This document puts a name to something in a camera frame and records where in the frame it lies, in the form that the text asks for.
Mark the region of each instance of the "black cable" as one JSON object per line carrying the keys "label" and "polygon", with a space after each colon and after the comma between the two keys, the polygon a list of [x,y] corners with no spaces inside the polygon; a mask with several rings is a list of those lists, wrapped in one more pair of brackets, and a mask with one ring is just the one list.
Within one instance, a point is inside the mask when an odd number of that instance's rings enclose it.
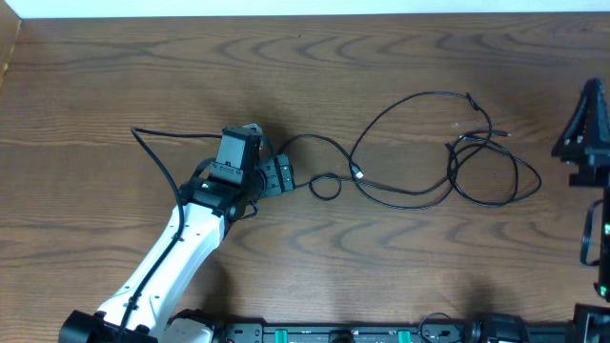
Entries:
{"label": "black cable", "polygon": [[[359,179],[362,177],[363,174],[362,174],[362,171],[361,171],[359,165],[356,162],[354,162],[354,154],[356,153],[356,149],[357,149],[358,145],[360,144],[360,142],[362,141],[362,139],[364,138],[364,136],[366,135],[366,133],[373,127],[373,125],[377,122],[377,120],[379,120],[384,114],[388,113],[396,106],[398,106],[410,99],[413,99],[418,96],[423,96],[423,95],[446,95],[446,96],[453,96],[453,97],[456,97],[459,99],[467,100],[468,103],[470,104],[470,106],[473,108],[473,110],[480,111],[482,113],[482,115],[485,118],[485,121],[487,123],[487,129],[469,131],[469,132],[464,133],[458,139],[456,139],[456,141],[453,144],[445,143],[445,147],[449,151],[446,175],[444,177],[442,177],[440,180],[438,180],[434,185],[430,186],[427,189],[424,189],[422,191],[406,191],[406,190],[400,190],[400,189],[393,188],[393,187],[378,185],[376,183],[359,181]],[[402,100],[396,102],[395,104],[393,104],[386,110],[382,111],[375,119],[373,119],[373,121],[360,134],[360,136],[356,140],[354,146],[352,147],[352,151],[350,153],[347,153],[345,151],[345,149],[343,149],[343,147],[341,147],[341,145],[336,143],[335,140],[322,136],[322,135],[319,135],[319,134],[300,134],[300,135],[294,136],[294,137],[290,138],[288,141],[286,141],[281,146],[281,148],[277,151],[277,153],[283,153],[284,150],[290,144],[295,142],[296,139],[316,138],[316,139],[321,139],[321,140],[324,140],[324,141],[327,141],[327,142],[333,144],[339,150],[339,152],[341,152],[341,154],[343,154],[343,156],[345,156],[345,158],[348,161],[348,165],[350,167],[351,178],[339,177],[333,173],[326,173],[323,175],[315,176],[309,182],[296,186],[297,188],[309,187],[310,192],[316,199],[324,200],[324,201],[336,199],[340,195],[340,193],[342,191],[341,182],[354,183],[356,185],[356,188],[360,191],[360,193],[362,193],[369,200],[371,200],[381,206],[385,206],[390,209],[411,210],[411,211],[425,210],[425,209],[432,208],[432,207],[440,204],[443,200],[445,200],[452,191],[456,191],[462,197],[468,199],[469,201],[471,201],[477,205],[484,206],[484,207],[504,206],[504,205],[507,205],[512,202],[517,202],[519,200],[523,200],[523,199],[529,197],[530,195],[534,194],[535,192],[537,192],[540,189],[540,187],[542,186],[542,178],[541,178],[540,174],[530,164],[528,164],[527,162],[525,162],[524,160],[522,160],[520,158],[515,157],[506,148],[502,147],[499,143],[493,141],[492,136],[506,137],[506,136],[509,136],[509,134],[505,131],[496,131],[493,129],[492,121],[491,121],[491,118],[489,117],[489,114],[487,114],[487,112],[483,108],[481,108],[477,104],[477,102],[475,102],[475,100],[472,98],[472,96],[469,93],[466,93],[466,95],[462,95],[462,94],[458,94],[458,93],[454,93],[454,92],[450,92],[450,91],[425,91],[425,92],[420,92],[420,93],[409,95],[409,96],[403,98]],[[462,141],[467,141],[467,142],[469,142],[469,144],[458,148],[458,144]],[[459,168],[461,168],[464,163],[466,163],[471,157],[475,156],[478,152],[480,152],[483,149],[486,149],[488,151],[492,151],[494,153],[508,157],[512,162],[515,182],[514,182],[514,186],[512,188],[510,196],[503,201],[491,202],[491,201],[477,200],[476,198],[470,196],[458,183]],[[522,194],[522,195],[518,195],[519,194],[519,165],[522,165],[525,168],[527,168],[528,170],[530,170],[537,179],[537,185],[532,190],[530,190],[529,192]],[[324,179],[331,179],[331,180],[335,180],[337,182],[338,189],[335,194],[333,194],[331,196],[321,196],[319,193],[317,193],[315,191],[314,183],[316,183],[320,180],[324,180]],[[446,182],[449,182],[451,187],[449,187],[446,191],[444,191],[437,200],[435,200],[431,203],[428,203],[428,204],[420,205],[420,206],[400,206],[400,205],[395,205],[395,204],[389,204],[387,202],[381,201],[381,200],[373,197],[372,195],[370,195],[363,189],[363,187],[368,187],[368,188],[372,188],[372,189],[380,190],[380,191],[384,191],[384,192],[393,192],[393,193],[399,193],[399,194],[405,194],[405,195],[423,195],[423,194],[428,194],[428,193],[431,193],[431,192],[437,190]]]}
{"label": "black cable", "polygon": [[[446,313],[430,313],[428,315],[426,315],[421,322],[419,322],[419,325],[417,326],[417,335],[419,336],[419,339],[421,339],[422,342],[426,342],[426,343],[433,343],[430,339],[428,339],[423,333],[423,326],[424,323],[429,320],[430,318],[432,318],[433,316],[444,316],[445,318],[451,320],[451,317],[449,315],[447,315]],[[456,328],[456,330],[459,332],[459,338],[453,342],[449,342],[449,343],[458,343],[463,341],[464,339],[464,331],[462,329],[459,328],[458,325],[454,324],[454,327]]]}
{"label": "black cable", "polygon": [[241,218],[239,218],[239,220],[254,218],[258,214],[258,201],[250,200],[248,202],[248,204],[250,206],[252,206],[252,213],[248,213],[248,214],[242,215]]}
{"label": "black cable", "polygon": [[580,245],[580,263],[589,267],[596,267],[600,264],[599,260],[587,261],[587,257],[589,256],[591,232],[593,231],[593,214],[595,214],[595,209],[602,203],[603,199],[600,199],[591,204],[587,210],[587,218],[584,221],[584,232],[582,233],[582,243]]}
{"label": "black cable", "polygon": [[211,157],[211,158],[204,159],[203,161],[201,161],[199,163],[199,165],[197,166],[197,168],[194,169],[193,175],[191,175],[191,177],[197,177],[197,176],[201,175],[201,173],[203,171],[205,171],[210,166],[210,164],[212,164],[212,162],[215,160],[216,160],[215,158]]}
{"label": "black cable", "polygon": [[[175,182],[173,181],[172,175],[167,170],[167,168],[165,168],[165,166],[163,165],[163,162],[161,162],[161,160],[156,156],[156,154],[154,154],[154,152],[151,150],[151,148],[149,148],[149,146],[144,142],[142,137],[140,137],[138,132],[166,136],[166,137],[177,137],[177,138],[206,138],[206,137],[222,138],[222,136],[218,135],[218,134],[167,133],[167,132],[161,132],[161,131],[151,131],[151,130],[145,130],[145,129],[140,129],[140,128],[132,128],[132,135],[135,138],[135,140],[140,144],[140,146],[144,149],[144,151],[146,151],[146,153],[151,157],[151,159],[154,161],[154,163],[157,165],[157,167],[159,167],[161,172],[163,172],[163,175],[165,175],[165,178],[168,180],[168,183],[170,184],[170,187],[172,188],[172,191],[173,191],[173,196],[175,197],[175,203],[178,207],[179,222],[178,222],[178,229],[176,230],[175,234],[173,235],[172,241],[167,246],[167,248],[165,248],[165,250],[161,253],[159,258],[157,258],[157,260],[154,262],[154,264],[149,269],[149,271],[146,273],[146,275],[144,275],[144,277],[142,278],[142,281],[140,281],[140,284],[137,286],[137,288],[133,292],[133,295],[130,297],[130,300],[127,304],[127,308],[125,309],[125,313],[123,313],[123,318],[121,319],[121,324],[118,328],[118,332],[117,332],[116,339],[115,339],[116,342],[121,341],[123,334],[125,332],[125,329],[127,328],[127,323],[130,319],[130,315],[132,314],[132,311],[135,308],[135,305],[137,303],[137,299],[140,297],[142,291],[146,287],[146,284],[149,282],[151,277],[153,277],[154,272],[156,272],[156,270],[159,268],[161,263],[163,263],[163,260],[170,253],[170,251],[172,250],[172,248],[176,244],[176,242],[178,242],[178,240],[182,236],[182,232],[184,231],[184,207],[182,206],[182,201],[180,201],[180,194],[178,192],[178,188],[175,185]],[[197,172],[198,172],[197,174],[202,173],[203,170],[205,170],[205,168],[206,168],[206,166],[202,167],[202,165],[204,165],[206,163],[209,164],[208,161],[209,160],[203,161],[199,165],[199,167],[197,167],[197,170],[195,170],[195,173],[197,173]]]}

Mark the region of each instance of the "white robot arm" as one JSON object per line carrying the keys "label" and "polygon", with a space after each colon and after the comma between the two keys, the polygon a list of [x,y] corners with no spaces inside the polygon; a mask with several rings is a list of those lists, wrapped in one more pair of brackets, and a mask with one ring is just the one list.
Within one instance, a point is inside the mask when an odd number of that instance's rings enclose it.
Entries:
{"label": "white robot arm", "polygon": [[[182,237],[139,296],[137,308],[133,309],[126,327],[128,330],[135,331],[138,326],[144,326],[149,329],[149,336],[162,338],[178,299],[201,263],[218,248],[224,237],[224,216],[214,215],[212,211],[193,203],[184,207],[185,225]],[[121,324],[130,297],[146,272],[172,241],[177,226],[178,208],[175,207],[167,228],[132,277],[97,309],[106,314],[104,320],[117,326]],[[203,342],[201,338],[203,337],[199,337],[197,341]]]}
{"label": "white robot arm", "polygon": [[[165,231],[127,282],[94,315],[72,312],[61,328],[59,342],[210,343],[213,333],[204,324],[176,319],[167,328],[178,299],[231,225],[256,215],[258,199],[295,188],[288,156],[272,153],[259,160],[263,136],[256,125],[224,129],[216,159],[203,161],[179,189],[138,132],[211,136],[132,129],[170,181],[178,204]],[[207,167],[209,175],[203,178],[200,174]],[[248,205],[254,212],[244,215]]]}

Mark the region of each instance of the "green connector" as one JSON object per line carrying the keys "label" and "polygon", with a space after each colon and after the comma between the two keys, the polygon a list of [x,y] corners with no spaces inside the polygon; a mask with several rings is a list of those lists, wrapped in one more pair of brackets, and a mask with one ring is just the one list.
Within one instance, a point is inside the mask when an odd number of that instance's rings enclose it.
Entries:
{"label": "green connector", "polygon": [[288,331],[275,330],[275,343],[288,343]]}
{"label": "green connector", "polygon": [[398,332],[398,343],[411,343],[411,332],[410,331],[399,331]]}

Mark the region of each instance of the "wooden table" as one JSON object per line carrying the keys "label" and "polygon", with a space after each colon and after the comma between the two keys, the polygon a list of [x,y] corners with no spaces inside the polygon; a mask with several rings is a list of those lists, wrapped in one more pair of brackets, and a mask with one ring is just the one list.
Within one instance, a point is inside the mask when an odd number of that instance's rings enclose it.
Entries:
{"label": "wooden table", "polygon": [[[602,305],[597,271],[578,261],[600,191],[569,188],[573,169],[550,151],[584,81],[610,79],[609,47],[610,14],[26,21],[0,99],[0,340],[56,340],[70,312],[93,313],[164,230],[173,196],[130,126],[218,133],[255,122],[276,145],[310,132],[351,148],[387,106],[433,90],[472,93],[512,133],[499,142],[539,170],[540,192],[501,209],[453,193],[424,212],[382,208],[351,185],[328,203],[306,190],[264,200],[177,309],[269,322],[437,311],[554,321],[575,302]],[[380,120],[356,162],[367,180],[423,189],[445,173],[442,143],[481,119],[462,100],[414,100]],[[178,183],[218,148],[147,139]],[[297,182],[347,174],[330,145],[304,140],[290,156]],[[484,152],[459,181],[500,199],[510,162]]]}

